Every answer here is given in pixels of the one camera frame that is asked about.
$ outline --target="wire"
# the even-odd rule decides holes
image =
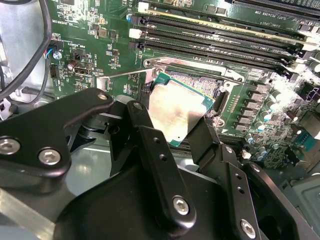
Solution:
[[[45,58],[48,59],[49,54],[52,52],[52,48],[45,54]]]
[[[0,0],[0,4],[9,4],[9,5],[22,5],[31,2],[32,0]]]
[[[41,86],[39,93],[37,94],[37,96],[33,100],[31,100],[30,102],[15,101],[10,96],[7,96],[6,99],[11,104],[14,104],[17,106],[31,106],[31,105],[35,104],[36,102],[38,102],[38,100],[43,97],[45,89],[46,89],[46,85],[48,82],[48,76],[49,76],[49,70],[50,70],[50,60],[46,59],[44,62],[44,66],[45,66],[45,70],[44,70],[44,77],[43,77],[42,86]],[[4,72],[2,70],[2,67],[0,67],[0,87],[1,87],[1,89],[4,89],[5,86],[6,86],[6,84],[5,84]]]
[[[52,29],[48,4],[46,0],[39,0],[39,3],[42,12],[44,26],[43,40],[36,52],[31,57],[30,61],[24,67],[24,69],[15,77],[15,79],[12,82],[10,82],[5,88],[2,88],[2,91],[0,91],[0,101],[7,98],[11,93],[13,93],[18,87],[20,87],[26,81],[27,77],[35,68],[36,64],[38,63],[38,61],[40,60],[41,56],[44,54],[50,43]]]

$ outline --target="chip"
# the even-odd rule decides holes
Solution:
[[[235,125],[235,130],[238,130],[238,131],[246,131],[247,130],[247,126],[243,125],[243,124],[236,124]]]
[[[282,133],[283,133],[283,131],[276,131],[275,135],[276,136],[281,136]]]
[[[301,101],[302,101],[301,99],[297,98],[297,99],[294,101],[294,103],[295,103],[295,104],[300,104]]]
[[[226,9],[225,8],[221,8],[221,7],[218,7],[217,9],[216,9],[216,14],[226,14]]]
[[[271,117],[271,121],[276,121],[276,120],[278,120],[278,118],[279,118],[279,115],[274,114]]]
[[[250,118],[240,117],[239,123],[240,123],[240,124],[249,124],[249,123],[250,123]]]
[[[107,29],[105,29],[105,28],[99,28],[99,30],[98,30],[98,36],[99,36],[100,38],[103,38],[103,39],[107,38],[107,36],[108,36]]]
[[[207,5],[205,10],[209,13],[212,13],[214,14],[216,11],[217,11],[217,8],[215,6],[210,6],[210,5]]]
[[[116,31],[111,30],[111,31],[110,31],[110,38],[111,38],[111,39],[116,39],[116,37],[117,37]]]

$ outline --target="silver metal plate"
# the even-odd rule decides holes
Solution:
[[[204,99],[172,80],[155,85],[148,110],[154,128],[161,130],[169,143],[181,142],[206,113]]]

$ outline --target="green circuit board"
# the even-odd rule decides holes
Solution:
[[[310,59],[304,59],[303,67],[294,79],[281,74],[283,70],[279,67],[284,69],[284,59],[285,62],[292,62],[297,58],[297,51],[289,51],[294,48],[310,51],[310,56],[316,54],[319,44],[317,41],[309,43],[305,35],[319,38],[319,21],[315,15],[320,4],[313,1],[311,7],[299,13],[293,11],[291,5],[286,9],[274,10],[270,5],[258,6],[254,0],[252,4],[225,0],[152,0],[144,1],[148,6],[142,10],[139,9],[140,2],[48,2],[52,44],[58,46],[61,53],[61,59],[50,56],[56,97],[98,87],[114,97],[127,95],[139,100],[146,80],[144,62],[148,59],[168,57],[221,66],[241,78],[231,79],[236,84],[228,94],[223,111],[218,117],[208,117],[208,124],[217,127],[217,132],[224,136],[243,138],[252,134],[255,138],[252,160],[257,160],[254,155],[263,146],[268,151],[268,156],[263,159],[266,167],[283,166],[285,150],[296,144],[298,137],[290,128],[286,112],[301,110],[296,122],[299,125],[303,115],[313,111],[317,104],[296,101],[300,99],[298,93],[305,83],[318,84],[320,79],[309,68]],[[296,6],[304,4],[295,2]],[[131,29],[137,30],[139,35],[130,37]],[[208,79],[203,81],[207,85],[198,86],[198,90],[207,94],[207,89],[208,97],[215,98],[223,84],[216,82],[217,73],[214,70],[201,70],[213,77],[207,76]],[[177,79],[189,83],[189,76],[182,75],[181,79]],[[100,77],[110,78],[101,82],[98,80]],[[221,78],[222,82],[228,80],[223,76]],[[214,91],[210,81],[215,84]],[[236,128],[256,82],[267,86],[260,91],[261,104],[249,117],[250,122],[246,123],[245,128]],[[270,111],[266,103],[274,100],[272,92],[275,90],[287,93],[287,100],[279,103],[277,110]],[[277,119],[266,122],[261,116],[264,111],[277,115]],[[217,119],[223,121],[223,125],[215,125]],[[257,122],[264,124],[264,131],[257,130]]]

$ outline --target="black plastic bracket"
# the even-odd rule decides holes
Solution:
[[[232,229],[231,234],[238,239],[249,240],[254,237],[261,240],[247,176],[238,168],[235,152],[220,142],[216,130],[207,126],[204,118],[190,132],[188,142],[193,161],[199,165],[200,172],[215,179],[222,187],[222,207],[225,210],[222,217],[229,223],[225,229],[226,234],[230,234],[228,229]],[[244,231],[242,223],[249,223],[249,232]]]
[[[183,236],[196,223],[196,208],[165,136],[153,128],[145,106],[137,101],[129,101],[126,106],[130,127],[129,141],[137,145],[157,223],[170,236]],[[183,205],[180,206],[182,202],[179,201],[175,204],[176,199],[181,199]]]
[[[53,184],[45,179],[60,180],[69,170],[70,149],[81,123],[90,116],[107,112],[112,104],[110,95],[88,88],[1,122],[0,139],[13,139],[20,147],[12,154],[0,154],[0,186],[34,190],[40,187],[41,192],[50,191]],[[56,164],[40,161],[39,154],[46,149],[58,152],[60,159]],[[8,175],[5,172],[10,173],[10,180],[3,179]]]
[[[263,221],[264,216],[268,218],[272,216],[279,225],[285,224],[285,227],[282,229],[280,234],[284,234],[285,232],[287,236],[292,235],[292,238],[290,239],[320,240],[320,237],[313,231],[306,220],[289,202],[261,167],[253,162],[249,162],[243,166],[243,170],[251,180],[251,184],[255,186],[254,189],[263,190],[260,194],[262,194],[268,202],[268,204],[263,204],[261,206],[262,209],[260,209],[260,207],[256,209],[257,213],[259,213],[258,216],[260,217],[259,222]]]

